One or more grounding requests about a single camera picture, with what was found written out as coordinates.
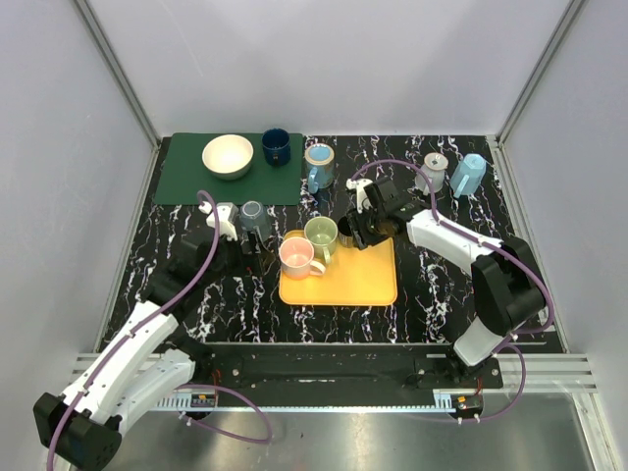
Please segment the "pink ceramic mug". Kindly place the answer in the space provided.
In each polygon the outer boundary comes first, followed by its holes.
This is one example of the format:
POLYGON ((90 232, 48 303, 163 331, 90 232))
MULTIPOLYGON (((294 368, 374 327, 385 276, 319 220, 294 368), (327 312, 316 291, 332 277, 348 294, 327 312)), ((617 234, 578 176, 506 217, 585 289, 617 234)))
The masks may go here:
POLYGON ((279 249, 282 270, 293 280, 323 276, 326 266, 315 259, 313 244, 306 238, 293 236, 285 239, 279 249))

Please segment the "pale grey-blue mug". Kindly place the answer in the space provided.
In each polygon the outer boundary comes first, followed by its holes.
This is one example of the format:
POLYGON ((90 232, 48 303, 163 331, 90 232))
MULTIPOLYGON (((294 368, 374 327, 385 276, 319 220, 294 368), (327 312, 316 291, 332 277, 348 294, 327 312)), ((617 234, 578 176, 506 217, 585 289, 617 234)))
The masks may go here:
MULTIPOLYGON (((431 152, 424 158, 421 171, 428 177, 434 193, 438 193, 443 188, 447 166, 448 160, 441 153, 431 152)), ((430 194, 426 180, 422 175, 415 177, 415 185, 425 196, 430 194)))

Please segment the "light green ceramic mug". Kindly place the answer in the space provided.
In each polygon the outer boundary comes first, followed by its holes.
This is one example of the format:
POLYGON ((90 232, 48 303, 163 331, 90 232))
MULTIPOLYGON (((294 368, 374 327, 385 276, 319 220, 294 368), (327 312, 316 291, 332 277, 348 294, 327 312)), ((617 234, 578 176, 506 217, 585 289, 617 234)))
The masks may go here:
POLYGON ((326 265, 331 264, 339 235, 336 222, 325 216, 314 217, 306 223, 304 235, 313 245, 315 257, 326 265))

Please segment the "black dark red mug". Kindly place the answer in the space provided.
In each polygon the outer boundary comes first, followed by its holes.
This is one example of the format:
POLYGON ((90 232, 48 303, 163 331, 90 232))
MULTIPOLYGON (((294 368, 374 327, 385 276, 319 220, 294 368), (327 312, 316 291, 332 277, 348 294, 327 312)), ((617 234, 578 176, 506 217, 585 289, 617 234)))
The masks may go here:
POLYGON ((352 248, 354 246, 353 235, 348 219, 343 216, 338 220, 338 238, 340 245, 345 248, 352 248))

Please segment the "grey faceted mug white inside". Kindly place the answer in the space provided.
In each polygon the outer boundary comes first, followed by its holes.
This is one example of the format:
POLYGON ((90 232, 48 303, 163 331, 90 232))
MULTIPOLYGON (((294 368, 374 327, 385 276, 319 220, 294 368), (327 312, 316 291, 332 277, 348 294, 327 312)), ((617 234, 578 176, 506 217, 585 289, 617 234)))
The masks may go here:
POLYGON ((249 200, 240 207, 240 222, 248 233, 256 233, 261 242, 266 242, 272 235, 269 215, 264 205, 255 200, 249 200))

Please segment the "blue mug orange inside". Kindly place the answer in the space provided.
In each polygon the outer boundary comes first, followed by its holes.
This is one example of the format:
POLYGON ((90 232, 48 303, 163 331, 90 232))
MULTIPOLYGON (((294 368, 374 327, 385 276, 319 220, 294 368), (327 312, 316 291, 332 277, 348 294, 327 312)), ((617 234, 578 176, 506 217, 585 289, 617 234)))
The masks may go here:
POLYGON ((310 194, 331 186, 335 179, 335 151, 325 143, 315 143, 305 149, 307 190, 310 194))

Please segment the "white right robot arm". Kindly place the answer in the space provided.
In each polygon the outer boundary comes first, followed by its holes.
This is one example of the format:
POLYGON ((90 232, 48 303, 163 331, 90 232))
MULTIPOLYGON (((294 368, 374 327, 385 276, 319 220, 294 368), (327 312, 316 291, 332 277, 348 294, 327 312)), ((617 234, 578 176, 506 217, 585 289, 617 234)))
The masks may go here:
POLYGON ((280 298, 292 305, 386 306, 397 298, 393 239, 428 249, 471 277, 475 318, 453 342, 437 371, 458 389, 477 382, 489 358, 542 309, 550 295, 530 246, 474 233, 436 208, 399 192, 388 177, 349 181, 356 204, 345 215, 352 246, 340 244, 340 226, 310 220, 286 235, 263 262, 280 264, 280 298))

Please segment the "light blue faceted mug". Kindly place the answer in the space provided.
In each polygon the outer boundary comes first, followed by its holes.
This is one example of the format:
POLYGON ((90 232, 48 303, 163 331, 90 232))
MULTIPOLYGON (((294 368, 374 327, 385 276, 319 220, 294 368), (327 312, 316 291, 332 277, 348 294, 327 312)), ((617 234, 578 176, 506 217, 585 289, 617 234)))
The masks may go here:
POLYGON ((469 153, 458 163, 450 178, 453 197, 470 196, 476 192, 487 170, 487 161, 477 153, 469 153))

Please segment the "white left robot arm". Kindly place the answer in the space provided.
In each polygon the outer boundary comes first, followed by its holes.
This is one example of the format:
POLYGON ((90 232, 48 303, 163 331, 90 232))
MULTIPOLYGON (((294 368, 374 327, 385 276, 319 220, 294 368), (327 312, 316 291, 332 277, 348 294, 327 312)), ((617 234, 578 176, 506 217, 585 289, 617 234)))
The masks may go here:
POLYGON ((149 279, 142 300, 93 363, 59 394, 33 407, 45 467, 61 458, 80 470, 102 470, 124 435, 159 400, 185 385, 217 380, 211 347, 180 333, 214 282, 251 269, 235 235, 200 229, 185 236, 149 279))

